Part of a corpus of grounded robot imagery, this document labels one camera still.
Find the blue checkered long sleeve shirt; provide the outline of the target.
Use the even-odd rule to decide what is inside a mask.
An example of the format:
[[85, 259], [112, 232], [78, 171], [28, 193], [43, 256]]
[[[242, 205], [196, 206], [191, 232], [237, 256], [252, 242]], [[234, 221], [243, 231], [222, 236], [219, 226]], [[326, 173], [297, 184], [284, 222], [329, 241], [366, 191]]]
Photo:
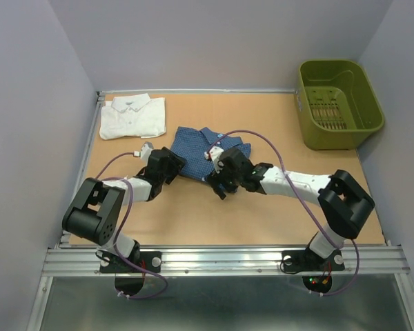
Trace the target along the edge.
[[186, 160], [180, 175], [204, 183], [214, 170], [214, 165], [205, 158], [204, 153], [214, 143], [222, 150], [237, 148], [247, 158], [251, 154], [251, 144], [244, 143], [240, 137], [223, 138], [222, 133], [213, 132], [209, 128], [197, 130], [179, 126], [170, 150]]

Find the white shirt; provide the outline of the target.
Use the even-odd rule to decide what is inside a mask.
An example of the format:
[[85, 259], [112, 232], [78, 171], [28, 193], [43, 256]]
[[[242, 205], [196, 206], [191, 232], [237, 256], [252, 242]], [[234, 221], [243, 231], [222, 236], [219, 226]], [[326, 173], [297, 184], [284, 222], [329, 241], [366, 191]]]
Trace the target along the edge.
[[160, 137], [166, 133], [165, 101], [164, 97], [150, 98], [147, 93], [106, 101], [101, 108], [99, 136], [103, 140]]

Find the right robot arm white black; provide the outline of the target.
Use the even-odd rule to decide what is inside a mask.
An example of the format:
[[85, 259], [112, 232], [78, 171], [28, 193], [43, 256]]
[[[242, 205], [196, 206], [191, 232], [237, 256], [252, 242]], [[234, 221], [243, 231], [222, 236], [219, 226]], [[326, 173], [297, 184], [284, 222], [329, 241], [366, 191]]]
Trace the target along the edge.
[[356, 239], [375, 208], [369, 193], [345, 170], [316, 175], [283, 170], [270, 163], [254, 165], [237, 148], [213, 147], [204, 158], [213, 164], [206, 183], [220, 199], [242, 187], [248, 192], [296, 198], [307, 212], [309, 203], [322, 209], [326, 225], [312, 217], [318, 233], [304, 251], [305, 264], [312, 269], [325, 265], [345, 240]]

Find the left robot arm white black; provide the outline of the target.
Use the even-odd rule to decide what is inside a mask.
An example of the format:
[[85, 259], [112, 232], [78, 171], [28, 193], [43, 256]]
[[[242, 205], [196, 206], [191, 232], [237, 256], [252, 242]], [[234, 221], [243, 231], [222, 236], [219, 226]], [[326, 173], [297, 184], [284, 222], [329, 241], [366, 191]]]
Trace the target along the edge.
[[140, 155], [146, 165], [129, 179], [87, 178], [83, 181], [63, 216], [63, 230], [97, 244], [116, 256], [116, 264], [126, 272], [141, 263], [139, 243], [124, 236], [117, 226], [123, 205], [149, 202], [183, 170], [186, 160], [166, 147], [144, 145]]

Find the green plastic basket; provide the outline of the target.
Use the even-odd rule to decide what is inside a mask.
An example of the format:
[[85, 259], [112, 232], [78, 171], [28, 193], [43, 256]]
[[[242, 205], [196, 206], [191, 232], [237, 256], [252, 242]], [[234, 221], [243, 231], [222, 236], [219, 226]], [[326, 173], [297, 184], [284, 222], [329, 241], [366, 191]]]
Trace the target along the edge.
[[356, 149], [385, 123], [364, 69], [351, 60], [303, 62], [296, 107], [303, 142], [311, 150]]

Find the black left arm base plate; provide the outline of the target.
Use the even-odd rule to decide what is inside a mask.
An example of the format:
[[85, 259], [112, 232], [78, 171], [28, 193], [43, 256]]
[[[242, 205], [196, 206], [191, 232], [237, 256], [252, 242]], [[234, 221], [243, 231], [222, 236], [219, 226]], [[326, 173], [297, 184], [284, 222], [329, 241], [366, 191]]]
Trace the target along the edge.
[[[116, 254], [98, 250], [95, 256], [100, 262], [99, 271], [102, 274], [139, 273], [138, 269], [131, 267]], [[161, 272], [162, 252], [160, 251], [141, 251], [138, 258], [128, 257], [128, 260], [145, 270]]]

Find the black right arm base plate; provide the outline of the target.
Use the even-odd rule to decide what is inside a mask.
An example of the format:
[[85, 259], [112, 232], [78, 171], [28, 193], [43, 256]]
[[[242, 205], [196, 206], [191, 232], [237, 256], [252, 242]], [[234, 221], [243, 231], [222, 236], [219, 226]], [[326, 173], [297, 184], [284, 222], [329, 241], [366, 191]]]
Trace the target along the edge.
[[321, 258], [308, 248], [303, 250], [285, 250], [282, 252], [281, 264], [282, 270], [288, 274], [345, 270], [340, 250], [334, 250], [326, 258]]

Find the aluminium mounting rail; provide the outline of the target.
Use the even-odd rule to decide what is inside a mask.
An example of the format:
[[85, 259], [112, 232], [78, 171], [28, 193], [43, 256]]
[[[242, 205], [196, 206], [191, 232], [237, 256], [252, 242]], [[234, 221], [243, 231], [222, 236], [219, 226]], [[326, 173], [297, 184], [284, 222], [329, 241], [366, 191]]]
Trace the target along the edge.
[[[205, 246], [147, 247], [161, 256], [161, 275], [182, 276], [273, 276], [279, 269], [285, 250], [300, 250], [299, 246]], [[408, 274], [410, 267], [399, 246], [362, 245], [359, 247], [360, 274]], [[83, 249], [53, 249], [46, 253], [41, 273], [44, 277], [100, 276], [95, 251]]]

